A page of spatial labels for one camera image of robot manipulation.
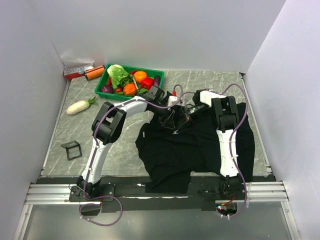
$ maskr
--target tomato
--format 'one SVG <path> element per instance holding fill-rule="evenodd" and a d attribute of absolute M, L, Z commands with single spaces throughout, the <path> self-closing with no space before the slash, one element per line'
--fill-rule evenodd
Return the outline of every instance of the tomato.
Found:
<path fill-rule="evenodd" d="M 120 87 L 120 86 L 117 87 L 117 88 L 115 89 L 115 92 L 116 92 L 116 93 L 122 92 L 122 87 Z"/>

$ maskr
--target green basket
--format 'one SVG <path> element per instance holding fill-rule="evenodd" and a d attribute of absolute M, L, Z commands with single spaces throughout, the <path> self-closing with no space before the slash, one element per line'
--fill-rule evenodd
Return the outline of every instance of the green basket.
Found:
<path fill-rule="evenodd" d="M 109 80 L 109 74 L 107 72 L 107 69 L 111 66 L 114 65 L 113 63 L 109 63 L 106 67 L 105 70 L 100 78 L 100 81 L 98 83 L 98 85 L 95 88 L 95 93 L 99 95 L 100 98 L 104 98 L 104 99 L 113 99 L 113 100 L 118 100 L 118 101 L 126 101 L 129 99 L 132 99 L 133 96 L 126 96 L 126 95 L 118 95 L 118 94 L 114 94 L 114 93 L 106 93 L 106 92 L 102 92 L 100 91 L 100 89 L 103 87 L 103 85 L 106 85 L 108 83 Z M 146 75 L 149 78 L 154 78 L 155 76 L 159 76 L 160 77 L 160 84 L 159 84 L 159 88 L 162 87 L 162 84 L 164 82 L 165 79 L 165 73 L 163 71 L 158 71 L 158 70 L 151 70 L 151 69 L 145 69 L 145 68 L 140 68 L 140 67 L 134 67 L 134 66 L 125 66 L 125 65 L 121 65 L 124 70 L 126 70 L 128 73 L 133 72 L 134 70 L 138 70 L 138 71 L 144 71 L 146 73 Z"/>

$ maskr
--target marble floor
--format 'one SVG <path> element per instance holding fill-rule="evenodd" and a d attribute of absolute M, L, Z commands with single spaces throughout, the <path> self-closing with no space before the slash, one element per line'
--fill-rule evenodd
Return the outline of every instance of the marble floor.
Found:
<path fill-rule="evenodd" d="M 162 88 L 165 91 L 172 91 L 174 85 L 181 84 L 184 91 L 195 91 L 204 88 L 212 88 L 222 92 L 229 84 L 238 83 L 242 85 L 241 75 L 238 72 L 220 71 L 195 71 L 195 70 L 167 70 Z M 95 88 L 100 78 L 87 81 L 85 77 L 75 78 L 71 81 L 65 102 L 59 117 L 54 138 L 49 149 L 47 161 L 42 172 L 43 176 L 78 176 L 84 170 L 92 147 L 91 125 L 100 110 L 101 105 L 106 101 L 97 95 L 97 104 L 89 109 L 75 114 L 67 115 L 67 108 L 78 101 L 88 100 L 96 96 Z M 229 95 L 235 96 L 236 102 L 244 102 L 244 96 L 237 87 L 231 87 Z M 185 103 L 192 102 L 192 94 L 185 96 Z M 254 176 L 266 176 L 265 160 L 259 142 L 257 130 L 254 124 L 252 113 L 248 113 L 249 123 L 254 133 L 255 156 Z M 147 176 L 143 162 L 138 157 L 135 140 L 138 132 L 144 123 L 152 118 L 152 113 L 143 112 L 128 118 L 122 130 L 122 134 L 115 142 L 103 165 L 102 175 L 109 176 Z M 82 157 L 74 160 L 67 160 L 66 150 L 61 144 L 76 140 L 80 143 Z M 197 176 L 214 176 L 215 173 L 193 173 Z"/>

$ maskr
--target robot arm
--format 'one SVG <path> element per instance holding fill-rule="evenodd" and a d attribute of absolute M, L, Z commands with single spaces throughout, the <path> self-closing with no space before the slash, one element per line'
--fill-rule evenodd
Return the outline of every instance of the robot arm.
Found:
<path fill-rule="evenodd" d="M 113 118 L 110 122 L 108 119 L 104 119 L 100 128 L 97 132 L 97 141 L 93 139 L 92 149 L 89 156 L 88 163 L 82 172 L 81 176 L 78 178 L 77 185 L 84 189 L 84 184 L 86 184 L 86 193 L 89 196 L 96 196 L 98 193 L 98 187 L 101 180 L 101 172 L 103 164 L 106 160 L 109 149 L 112 146 L 119 136 L 121 135 L 121 131 L 125 122 L 125 119 L 133 116 L 134 114 L 141 113 L 144 111 L 152 111 L 158 113 L 160 111 L 163 113 L 164 109 L 158 109 L 154 106 L 148 105 L 145 101 L 149 102 L 157 102 L 160 96 L 164 92 L 159 89 L 152 87 L 149 91 L 149 95 L 146 97 L 135 96 L 133 100 L 124 101 L 121 103 L 117 103 L 112 105 L 109 102 L 105 102 L 101 107 L 98 115 L 96 116 L 93 124 L 92 131 L 95 132 L 98 123 L 101 121 L 102 117 L 105 113 L 114 106 L 119 106 L 119 108 L 115 109 L 110 113 L 110 117 Z M 238 110 L 236 106 L 236 101 L 233 96 L 222 96 L 210 91 L 201 90 L 197 91 L 195 94 L 197 95 L 197 101 L 199 106 L 206 105 L 206 107 L 197 107 L 197 109 L 204 111 L 208 107 L 211 108 L 213 116 L 212 121 L 213 124 L 217 125 L 217 134 L 220 141 L 220 151 L 221 151 L 221 169 L 220 173 L 222 177 L 226 178 L 225 183 L 222 186 L 222 190 L 226 191 L 230 186 L 229 178 L 236 178 L 236 187 L 241 185 L 241 180 L 238 184 L 238 171 L 233 162 L 233 157 L 230 153 L 230 136 L 235 129 L 235 127 L 239 123 Z M 189 120 L 191 116 L 196 116 L 195 112 L 189 112 L 187 119 Z M 233 134 L 231 140 L 231 148 L 234 156 L 236 155 L 236 134 Z"/>

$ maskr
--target orange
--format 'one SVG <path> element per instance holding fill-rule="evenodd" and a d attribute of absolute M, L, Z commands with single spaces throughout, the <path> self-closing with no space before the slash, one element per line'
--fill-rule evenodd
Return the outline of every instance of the orange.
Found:
<path fill-rule="evenodd" d="M 137 71 L 135 74 L 134 74 L 134 79 L 137 83 L 141 83 L 141 81 L 143 79 L 145 79 L 147 77 L 147 74 L 144 72 L 144 71 Z"/>
<path fill-rule="evenodd" d="M 137 94 L 136 86 L 133 83 L 128 83 L 123 88 L 124 95 L 134 96 Z"/>

